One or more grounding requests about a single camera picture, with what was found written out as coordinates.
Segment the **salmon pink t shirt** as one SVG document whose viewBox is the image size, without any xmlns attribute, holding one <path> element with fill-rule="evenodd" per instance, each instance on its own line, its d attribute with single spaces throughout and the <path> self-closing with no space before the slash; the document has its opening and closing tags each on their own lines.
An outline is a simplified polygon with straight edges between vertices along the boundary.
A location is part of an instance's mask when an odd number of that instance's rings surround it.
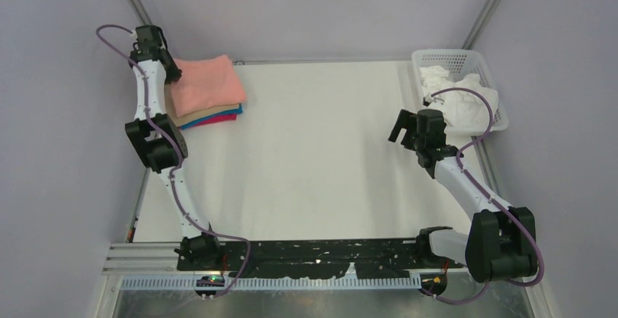
<svg viewBox="0 0 618 318">
<path fill-rule="evenodd" d="M 170 95 L 178 117 L 246 101 L 245 89 L 228 55 L 199 61 L 177 58 L 175 63 L 181 78 L 171 85 Z"/>
</svg>

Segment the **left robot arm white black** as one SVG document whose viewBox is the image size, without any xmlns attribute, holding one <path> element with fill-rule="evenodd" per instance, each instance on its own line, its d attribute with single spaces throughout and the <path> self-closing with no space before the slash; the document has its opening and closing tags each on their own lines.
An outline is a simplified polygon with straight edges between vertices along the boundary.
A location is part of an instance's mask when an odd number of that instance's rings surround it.
<svg viewBox="0 0 618 318">
<path fill-rule="evenodd" d="M 223 250 L 208 220 L 200 216 L 184 177 L 187 144 L 166 111 L 166 86 L 181 79 L 181 69 L 168 51 L 158 26 L 139 26 L 129 55 L 138 85 L 138 105 L 125 132 L 141 162 L 165 185 L 175 203 L 181 241 L 175 250 L 181 268 L 214 270 L 223 261 Z"/>
</svg>

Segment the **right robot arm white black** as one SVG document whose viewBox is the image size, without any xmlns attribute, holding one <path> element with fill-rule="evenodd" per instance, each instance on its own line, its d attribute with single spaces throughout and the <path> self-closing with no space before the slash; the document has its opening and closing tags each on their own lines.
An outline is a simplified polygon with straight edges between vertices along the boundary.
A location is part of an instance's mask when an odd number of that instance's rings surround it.
<svg viewBox="0 0 618 318">
<path fill-rule="evenodd" d="M 464 163 L 463 153 L 446 142 L 441 111 L 401 110 L 389 135 L 411 150 L 418 165 L 441 184 L 471 220 L 467 233 L 448 226 L 424 228 L 416 238 L 416 257 L 425 267 L 443 259 L 468 268 L 479 283 L 508 281 L 524 286 L 543 278 L 544 260 L 536 243 L 536 222 L 526 207 L 514 207 L 477 180 Z"/>
</svg>

